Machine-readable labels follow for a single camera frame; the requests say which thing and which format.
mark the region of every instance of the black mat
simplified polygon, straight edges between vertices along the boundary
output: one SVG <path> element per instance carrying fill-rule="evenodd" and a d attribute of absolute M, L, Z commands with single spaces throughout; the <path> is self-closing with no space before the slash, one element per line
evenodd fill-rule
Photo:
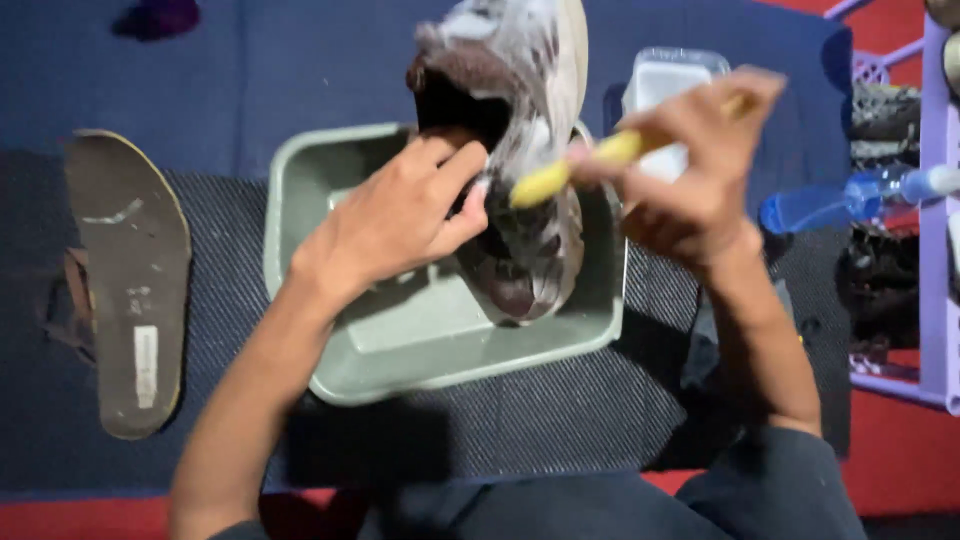
<path fill-rule="evenodd" d="M 206 396 L 267 305 L 261 278 L 266 186 L 167 172 L 190 225 L 194 263 L 185 391 L 175 420 L 137 442 L 99 427 L 96 378 L 44 341 L 33 313 L 62 248 L 76 243 L 59 160 L 0 153 L 9 211 L 0 227 L 0 497 L 165 489 Z M 832 286 L 836 233 L 798 237 L 778 264 L 824 400 L 825 435 L 849 439 L 846 315 Z M 693 281 L 630 253 L 623 339 L 587 356 L 357 409 L 305 399 L 265 487 L 393 479 L 523 477 L 653 466 L 702 467 L 731 434 L 722 404 L 678 391 Z M 67 302 L 60 294 L 60 303 Z"/>

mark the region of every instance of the yellow brush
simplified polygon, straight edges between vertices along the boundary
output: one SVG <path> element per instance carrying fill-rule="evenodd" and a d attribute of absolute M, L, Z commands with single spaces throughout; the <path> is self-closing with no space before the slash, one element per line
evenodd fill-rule
<path fill-rule="evenodd" d="M 745 115 L 753 107 L 753 102 L 745 95 L 736 95 L 724 104 L 723 113 L 731 120 Z M 599 160 L 629 162 L 639 160 L 644 154 L 659 150 L 672 143 L 666 135 L 635 131 L 622 131 L 611 135 L 597 145 L 592 156 Z M 570 180 L 570 165 L 559 160 L 534 171 L 519 180 L 510 192 L 510 206 L 515 209 L 528 209 L 553 197 Z"/>

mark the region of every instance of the insole label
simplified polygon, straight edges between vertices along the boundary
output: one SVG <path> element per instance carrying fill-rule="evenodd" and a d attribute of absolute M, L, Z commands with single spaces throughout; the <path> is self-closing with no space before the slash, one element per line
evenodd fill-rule
<path fill-rule="evenodd" d="M 136 404 L 154 406 L 156 399 L 156 327 L 133 327 L 133 361 L 136 366 Z"/>

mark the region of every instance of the blue floor mat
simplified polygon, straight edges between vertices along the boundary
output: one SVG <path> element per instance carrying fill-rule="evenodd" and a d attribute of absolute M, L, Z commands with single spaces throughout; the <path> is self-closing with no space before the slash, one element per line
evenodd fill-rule
<path fill-rule="evenodd" d="M 0 462 L 16 464 L 0 468 L 0 498 L 132 495 L 168 487 L 205 396 L 266 303 L 259 235 L 262 179 L 274 150 L 301 131 L 414 120 L 403 83 L 414 54 L 413 27 L 451 4 L 205 2 L 196 30 L 150 44 L 110 35 L 125 2 L 0 5 L 0 146 L 31 151 L 0 155 L 0 229 L 8 232 L 0 236 Z M 849 30 L 743 0 L 607 0 L 587 2 L 587 15 L 590 65 L 582 116 L 596 134 L 619 116 L 618 89 L 640 49 L 705 48 L 733 66 L 748 62 L 790 77 L 757 151 L 752 208 L 777 189 L 846 178 Z M 33 319 L 36 297 L 56 271 L 63 247 L 77 241 L 56 158 L 62 138 L 77 127 L 126 135 L 160 167 L 222 175 L 172 175 L 196 254 L 188 373 L 176 420 L 144 441 L 119 441 L 100 430 L 94 374 L 67 348 L 44 341 Z M 799 280 L 795 288 L 787 277 L 797 309 L 839 309 L 830 276 L 832 253 L 841 244 L 835 236 L 810 237 L 784 267 Z M 685 355 L 682 330 L 695 306 L 692 283 L 637 253 L 630 275 L 633 315 L 626 324 L 649 329 L 652 318 L 672 325 L 681 336 L 673 352 Z M 672 310 L 654 285 L 672 288 Z M 810 347 L 824 397 L 825 433 L 842 453 L 849 441 L 847 323 L 836 312 L 829 317 L 823 325 L 828 338 L 819 344 L 814 339 Z M 652 463 L 706 465 L 708 455 L 691 453 L 683 443 L 691 439 L 678 435 L 696 425 L 688 418 L 696 416 L 692 409 L 665 389 L 656 369 L 631 362 L 625 348 L 630 340 L 622 341 L 621 350 L 428 393 L 384 405 L 398 407 L 386 412 L 383 406 L 372 412 L 324 410 L 300 418 L 265 485 L 277 490 L 390 476 L 519 477 Z M 573 410 L 569 403 L 590 405 Z M 425 469 L 416 448 L 402 447 L 388 459 L 385 448 L 372 444 L 377 441 L 351 438 L 356 422 L 385 429 L 411 415 L 425 418 L 418 429 L 433 425 L 447 435 L 445 442 L 422 439 L 420 449 L 432 460 Z M 586 435 L 570 437 L 572 432 Z M 418 440 L 416 432 L 406 435 L 408 442 Z M 403 437 L 379 439 L 391 442 Z M 345 461 L 348 443 L 366 461 Z"/>

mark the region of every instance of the red floor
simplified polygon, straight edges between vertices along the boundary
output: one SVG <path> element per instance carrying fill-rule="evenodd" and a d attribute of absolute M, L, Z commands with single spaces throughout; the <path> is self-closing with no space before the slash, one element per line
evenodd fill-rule
<path fill-rule="evenodd" d="M 836 0 L 770 3 L 822 13 Z M 847 22 L 854 29 L 857 49 L 888 53 L 923 34 L 923 2 L 876 0 Z M 895 84 L 919 85 L 919 60 L 894 68 L 893 79 Z M 843 464 L 843 472 L 857 511 L 864 516 L 960 511 L 960 489 L 956 488 L 960 486 L 960 467 L 953 462 L 958 448 L 960 419 L 853 392 L 850 459 Z M 691 474 L 646 477 L 673 492 Z M 336 501 L 330 503 L 332 496 L 333 490 L 311 490 L 299 496 L 269 498 L 264 514 L 269 516 L 271 507 L 282 505 L 286 517 L 301 516 L 315 525 L 315 534 L 342 537 L 344 527 L 356 518 L 357 505 L 348 503 L 344 509 Z M 0 540 L 160 539 L 166 536 L 166 507 L 165 498 L 9 504 L 0 506 Z M 289 524 L 276 526 L 282 536 L 294 536 Z"/>

